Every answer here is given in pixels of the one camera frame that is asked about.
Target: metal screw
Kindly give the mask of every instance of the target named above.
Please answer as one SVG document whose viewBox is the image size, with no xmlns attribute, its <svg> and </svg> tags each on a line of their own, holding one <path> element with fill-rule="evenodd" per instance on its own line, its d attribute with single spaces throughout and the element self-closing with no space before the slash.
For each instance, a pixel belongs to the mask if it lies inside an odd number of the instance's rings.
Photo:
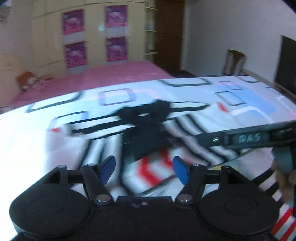
<svg viewBox="0 0 296 241">
<path fill-rule="evenodd" d="M 178 196 L 178 200 L 180 203 L 185 204 L 192 200 L 192 196 L 189 194 L 181 194 Z"/>
<path fill-rule="evenodd" d="M 141 202 L 142 206 L 148 206 L 148 202 Z"/>
<path fill-rule="evenodd" d="M 140 204 L 138 204 L 138 203 L 133 203 L 133 204 L 132 204 L 132 207 L 140 207 Z"/>
<path fill-rule="evenodd" d="M 101 194 L 101 195 L 97 196 L 96 200 L 98 202 L 106 203 L 106 202 L 111 201 L 111 197 L 107 194 Z"/>
</svg>

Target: pink poster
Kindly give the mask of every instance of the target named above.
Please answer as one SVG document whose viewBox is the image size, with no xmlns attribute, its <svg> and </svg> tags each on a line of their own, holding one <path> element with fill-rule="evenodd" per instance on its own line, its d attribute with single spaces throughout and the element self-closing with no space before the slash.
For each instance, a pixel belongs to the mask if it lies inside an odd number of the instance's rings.
<svg viewBox="0 0 296 241">
<path fill-rule="evenodd" d="M 67 69 L 87 65 L 84 42 L 65 45 Z"/>
<path fill-rule="evenodd" d="M 107 38 L 107 62 L 127 60 L 126 38 Z"/>
<path fill-rule="evenodd" d="M 62 15 L 63 34 L 73 34 L 84 31 L 83 9 L 65 12 Z"/>
<path fill-rule="evenodd" d="M 105 12 L 106 28 L 126 27 L 127 6 L 106 6 Z"/>
</svg>

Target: brown stuffed toy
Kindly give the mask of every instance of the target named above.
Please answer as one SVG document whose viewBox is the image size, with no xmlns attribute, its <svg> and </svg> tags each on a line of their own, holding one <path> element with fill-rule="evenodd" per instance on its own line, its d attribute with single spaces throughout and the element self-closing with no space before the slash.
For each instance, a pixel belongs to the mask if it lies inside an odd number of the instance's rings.
<svg viewBox="0 0 296 241">
<path fill-rule="evenodd" d="M 22 90 L 29 91 L 38 82 L 38 78 L 32 72 L 26 71 L 17 77 L 17 82 Z"/>
</svg>

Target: white wall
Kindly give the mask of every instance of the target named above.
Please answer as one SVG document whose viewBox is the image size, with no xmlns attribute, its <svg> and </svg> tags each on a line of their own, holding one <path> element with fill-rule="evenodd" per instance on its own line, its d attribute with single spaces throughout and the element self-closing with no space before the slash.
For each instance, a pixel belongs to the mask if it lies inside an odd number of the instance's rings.
<svg viewBox="0 0 296 241">
<path fill-rule="evenodd" d="M 32 0 L 12 0 L 7 19 L 0 21 L 0 53 L 20 59 L 27 70 L 35 72 L 32 47 Z"/>
<path fill-rule="evenodd" d="M 273 81 L 281 35 L 296 40 L 296 14 L 282 0 L 189 0 L 185 70 L 221 74 L 228 49 L 247 55 L 245 68 Z"/>
</svg>

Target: pink blanket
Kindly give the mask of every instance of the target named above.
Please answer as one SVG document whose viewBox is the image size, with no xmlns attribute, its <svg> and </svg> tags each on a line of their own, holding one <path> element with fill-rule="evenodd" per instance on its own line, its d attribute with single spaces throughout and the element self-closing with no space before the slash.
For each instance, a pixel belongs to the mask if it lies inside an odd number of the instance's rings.
<svg viewBox="0 0 296 241">
<path fill-rule="evenodd" d="M 10 104 L 13 108 L 19 108 L 44 99 L 102 86 L 171 78 L 173 77 L 149 61 L 127 62 L 58 78 L 44 88 L 21 91 Z"/>
</svg>

